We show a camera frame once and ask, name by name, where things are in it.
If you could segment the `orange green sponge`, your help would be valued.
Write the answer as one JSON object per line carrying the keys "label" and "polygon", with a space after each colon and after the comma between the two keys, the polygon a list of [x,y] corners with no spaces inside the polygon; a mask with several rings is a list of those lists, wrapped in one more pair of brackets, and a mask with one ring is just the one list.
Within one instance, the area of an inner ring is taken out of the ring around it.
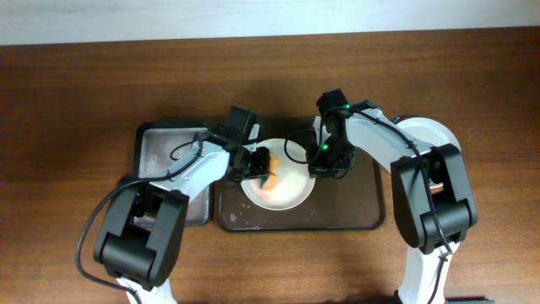
{"label": "orange green sponge", "polygon": [[263,191],[272,191],[278,184],[278,175],[276,170],[279,165],[279,158],[275,154],[270,154],[268,174],[261,178],[260,189]]}

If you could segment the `cream plate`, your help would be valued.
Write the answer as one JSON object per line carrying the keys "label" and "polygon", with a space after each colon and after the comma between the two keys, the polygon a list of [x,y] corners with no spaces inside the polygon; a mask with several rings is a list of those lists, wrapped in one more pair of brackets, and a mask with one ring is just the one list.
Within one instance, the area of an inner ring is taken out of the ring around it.
{"label": "cream plate", "polygon": [[268,178],[265,189],[261,188],[260,178],[244,180],[240,184],[244,194],[264,209],[292,209],[305,201],[315,186],[316,179],[311,178],[307,164],[293,162],[285,154],[284,144],[283,138],[270,138],[257,144],[268,148],[271,156],[278,160],[272,169],[276,177]]}

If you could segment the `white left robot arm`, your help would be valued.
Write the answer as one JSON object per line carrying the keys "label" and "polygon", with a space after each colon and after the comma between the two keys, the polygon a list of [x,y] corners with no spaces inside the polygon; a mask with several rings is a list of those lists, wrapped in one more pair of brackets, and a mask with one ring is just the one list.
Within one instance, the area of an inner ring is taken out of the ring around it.
{"label": "white left robot arm", "polygon": [[106,209],[94,245],[94,260],[116,278],[131,303],[172,303],[169,276],[181,248],[189,203],[226,176],[265,177],[271,154],[241,140],[197,134],[190,149],[162,172],[123,177],[97,206]]}

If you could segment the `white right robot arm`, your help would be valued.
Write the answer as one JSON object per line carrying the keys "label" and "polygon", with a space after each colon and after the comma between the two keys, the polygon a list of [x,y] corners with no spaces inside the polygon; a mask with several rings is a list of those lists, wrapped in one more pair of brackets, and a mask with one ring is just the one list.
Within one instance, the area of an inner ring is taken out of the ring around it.
{"label": "white right robot arm", "polygon": [[436,145],[407,133],[365,100],[319,100],[316,141],[308,149],[315,178],[341,179],[351,170],[357,149],[391,175],[397,228],[408,245],[401,303],[444,303],[451,260],[478,211],[462,152],[452,143]]}

